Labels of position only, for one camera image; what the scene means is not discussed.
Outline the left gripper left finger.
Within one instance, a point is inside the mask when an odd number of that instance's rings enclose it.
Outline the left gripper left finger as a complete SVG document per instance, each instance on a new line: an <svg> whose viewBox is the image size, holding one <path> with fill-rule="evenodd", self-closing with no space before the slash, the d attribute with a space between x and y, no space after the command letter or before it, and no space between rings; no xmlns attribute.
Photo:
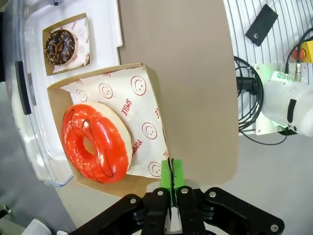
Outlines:
<svg viewBox="0 0 313 235"><path fill-rule="evenodd" d="M171 215L171 160L161 164L161 186L143 197L128 194L85 223L74 235L162 235L166 229L166 217Z"/></svg>

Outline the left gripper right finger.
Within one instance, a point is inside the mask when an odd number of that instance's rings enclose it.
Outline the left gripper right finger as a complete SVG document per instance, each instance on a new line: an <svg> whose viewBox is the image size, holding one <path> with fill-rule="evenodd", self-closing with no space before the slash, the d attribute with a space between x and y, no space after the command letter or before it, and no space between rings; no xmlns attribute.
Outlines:
<svg viewBox="0 0 313 235"><path fill-rule="evenodd" d="M285 229L282 219L221 188L203 192L187 185L181 160L172 160L172 196L185 235L212 234L206 224L228 235L280 235Z"/></svg>

